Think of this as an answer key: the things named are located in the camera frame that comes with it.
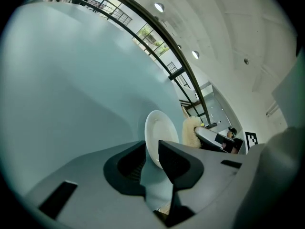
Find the white wall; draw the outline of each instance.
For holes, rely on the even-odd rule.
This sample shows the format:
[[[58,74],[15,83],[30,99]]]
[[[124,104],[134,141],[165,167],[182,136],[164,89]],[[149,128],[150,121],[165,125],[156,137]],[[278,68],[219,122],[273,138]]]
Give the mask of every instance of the white wall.
[[[232,108],[229,106],[229,104],[226,102],[226,100],[222,97],[222,95],[215,88],[213,88],[213,92],[214,92],[215,98],[220,103],[226,116],[228,117],[232,127],[234,127],[237,130],[237,133],[241,132],[242,126],[239,123],[237,116],[234,113],[234,111],[232,110]]]
[[[207,86],[207,87],[205,87],[205,88],[203,88],[202,90],[201,90],[201,93],[202,93],[202,96],[204,97],[204,96],[207,96],[208,94],[210,94],[210,93],[212,93],[213,92],[213,87],[212,87],[212,85],[209,85],[209,86]]]
[[[199,86],[202,86],[209,82],[209,77],[202,70],[200,70],[200,68],[198,68],[194,63],[190,61],[189,64],[191,66],[191,69],[196,77]]]
[[[177,67],[177,69],[180,69],[182,67],[182,65],[180,64],[180,62],[178,61],[178,59],[176,58],[176,56],[174,55],[174,53],[172,52],[171,49],[167,50],[164,54],[162,54],[160,56],[160,59],[162,60],[162,62],[165,65],[168,65],[171,62],[173,62],[173,64]],[[158,61],[155,61],[155,63],[160,68],[162,68],[161,64]],[[208,79],[207,79],[206,75],[204,75],[200,70],[196,69],[196,67],[192,67],[192,70],[193,70],[193,73],[194,73],[194,75],[196,77],[196,80],[197,80],[199,86],[201,86],[201,85],[203,85],[203,84],[208,82]],[[192,90],[194,90],[194,87],[193,87],[193,85],[192,85],[192,83],[190,81],[190,78],[187,76],[187,74],[184,72],[184,73],[182,73],[182,76],[185,79],[185,81],[188,83],[190,88]]]
[[[80,155],[144,140],[153,110],[181,137],[173,84],[127,32],[66,3],[21,6],[9,25],[0,44],[0,157],[14,191],[24,195]],[[166,203],[172,184],[151,165],[146,191]]]
[[[139,0],[175,29],[193,71],[196,66],[222,94],[245,130],[267,142],[275,130],[266,117],[274,87],[295,58],[295,33],[273,0]],[[192,50],[200,53],[196,60]],[[268,77],[260,78],[260,73]]]
[[[204,100],[205,100],[205,104],[206,104],[206,107],[209,112],[209,117],[210,117],[211,123],[220,121],[220,123],[216,127],[212,128],[212,131],[221,132],[221,131],[227,129],[230,126],[230,123],[228,121],[228,118],[227,118],[224,110],[222,109],[222,106],[217,101],[215,96],[213,94],[210,94],[210,95],[206,96],[204,98]],[[197,105],[195,108],[199,114],[203,113],[203,108],[201,105]],[[188,112],[192,116],[197,115],[196,111],[193,108],[189,109]],[[206,115],[201,116],[201,119],[205,125],[208,125]]]

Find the curved metal railing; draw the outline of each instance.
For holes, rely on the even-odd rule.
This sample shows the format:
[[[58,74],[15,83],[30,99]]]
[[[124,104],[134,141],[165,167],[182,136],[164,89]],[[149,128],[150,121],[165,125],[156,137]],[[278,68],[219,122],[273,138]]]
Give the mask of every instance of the curved metal railing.
[[[134,0],[117,0],[121,3],[123,3],[125,6],[127,6],[131,10],[133,10],[135,13],[137,13],[142,19],[144,19],[162,37],[164,42],[169,46],[169,48],[172,50],[172,52],[174,53],[174,55],[176,56],[176,58],[178,59],[178,61],[182,65],[182,70],[184,72],[186,72],[186,74],[188,75],[188,77],[189,77],[189,79],[190,79],[190,81],[191,81],[191,83],[192,83],[192,85],[193,85],[193,87],[194,87],[194,89],[197,93],[197,96],[199,98],[198,102],[203,107],[204,113],[202,113],[202,114],[198,113],[194,103],[191,101],[191,99],[189,98],[189,96],[187,95],[185,90],[182,88],[182,86],[176,80],[176,77],[179,74],[181,74],[181,71],[179,72],[179,74],[172,74],[170,72],[170,70],[168,69],[168,67],[166,67],[166,65],[162,62],[162,60],[156,55],[156,53],[135,32],[133,32],[122,21],[120,21],[118,18],[116,18],[113,13],[111,13],[111,12],[109,13],[108,11],[104,10],[101,7],[98,7],[98,6],[95,6],[94,4],[91,4],[90,2],[88,2],[88,0],[71,0],[71,1],[74,4],[86,5],[90,8],[92,8],[94,11],[97,11],[97,12],[101,13],[102,15],[106,16],[107,19],[110,19],[113,22],[117,23],[122,28],[124,28],[129,34],[131,34],[134,38],[136,38],[146,48],[146,50],[150,54],[152,54],[155,57],[155,59],[162,65],[162,67],[167,71],[167,73],[169,74],[169,79],[174,80],[174,82],[178,85],[178,87],[183,92],[183,94],[187,98],[187,100],[190,103],[190,105],[192,106],[192,108],[194,108],[195,112],[197,113],[197,116],[200,117],[202,115],[205,115],[206,119],[207,119],[207,122],[208,122],[208,125],[210,127],[212,127],[210,117],[209,117],[209,114],[208,114],[208,110],[207,110],[207,107],[206,107],[201,89],[198,85],[196,77],[195,77],[188,61],[186,60],[182,51],[179,49],[177,43],[174,41],[174,39],[171,37],[171,35],[168,33],[168,31],[159,23],[159,21],[153,15],[151,15],[144,7],[142,7],[139,3],[137,3]]]

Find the black slot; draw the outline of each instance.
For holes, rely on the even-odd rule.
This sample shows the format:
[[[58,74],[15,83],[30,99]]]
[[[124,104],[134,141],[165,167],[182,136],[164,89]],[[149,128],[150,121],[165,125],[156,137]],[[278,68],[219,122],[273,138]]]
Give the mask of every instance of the black slot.
[[[221,164],[223,164],[225,166],[231,166],[231,167],[234,167],[234,168],[237,168],[237,169],[239,169],[242,166],[242,163],[234,162],[234,161],[231,161],[231,160],[223,160],[221,162]]]
[[[145,141],[139,141],[107,160],[103,168],[105,179],[122,194],[145,197],[145,187],[140,185],[145,161]]]
[[[78,185],[76,183],[64,181],[39,206],[39,210],[52,219],[56,219],[77,186]]]

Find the black panel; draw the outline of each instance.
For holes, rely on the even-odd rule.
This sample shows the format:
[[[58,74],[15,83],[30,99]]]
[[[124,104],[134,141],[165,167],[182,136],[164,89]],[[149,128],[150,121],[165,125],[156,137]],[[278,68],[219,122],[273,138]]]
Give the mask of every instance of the black panel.
[[[215,151],[215,152],[221,152],[221,153],[227,153],[221,147],[213,144],[212,142],[208,141],[207,139],[203,138],[202,136],[198,135],[197,137],[199,138],[200,143],[201,143],[200,149],[210,150],[210,151]]]
[[[242,166],[242,163],[234,162],[234,161],[231,161],[231,160],[223,160],[221,162],[221,164],[226,165],[226,166],[231,166],[231,167],[234,167],[234,168],[238,168],[238,169]]]
[[[60,186],[39,206],[39,210],[52,219],[56,219],[72,193],[77,188],[76,183],[64,181]]]
[[[225,137],[223,135],[220,135],[220,134],[217,134],[216,135],[216,138],[215,138],[215,141],[222,144],[222,143],[232,143],[232,145],[234,144],[234,140],[233,139],[230,139],[228,137]]]
[[[114,189],[122,194],[145,197],[145,187],[140,185],[145,149],[145,141],[140,141],[107,160],[104,175]]]
[[[178,223],[185,221],[194,214],[195,213],[192,212],[187,206],[181,205],[179,196],[174,189],[170,213],[165,221],[166,226],[172,227],[177,225]]]
[[[234,138],[233,140],[235,142],[234,147],[239,151],[241,146],[243,145],[244,141],[240,138]]]
[[[160,164],[177,191],[192,188],[203,174],[203,164],[174,145],[173,142],[159,141]]]

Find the person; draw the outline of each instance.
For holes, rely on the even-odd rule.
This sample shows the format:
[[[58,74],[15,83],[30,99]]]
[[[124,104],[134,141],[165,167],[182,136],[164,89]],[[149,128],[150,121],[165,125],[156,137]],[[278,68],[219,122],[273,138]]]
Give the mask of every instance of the person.
[[[229,127],[227,137],[233,139],[237,135],[237,130],[235,128]]]
[[[236,137],[236,134],[237,134],[237,130],[235,128],[229,127],[227,137],[230,139],[234,139],[234,137]],[[225,139],[224,139],[224,142],[221,145],[221,147],[223,148],[223,150],[227,151],[228,153],[231,153],[231,154],[238,153],[238,150],[234,146],[228,145],[227,142],[225,141]]]

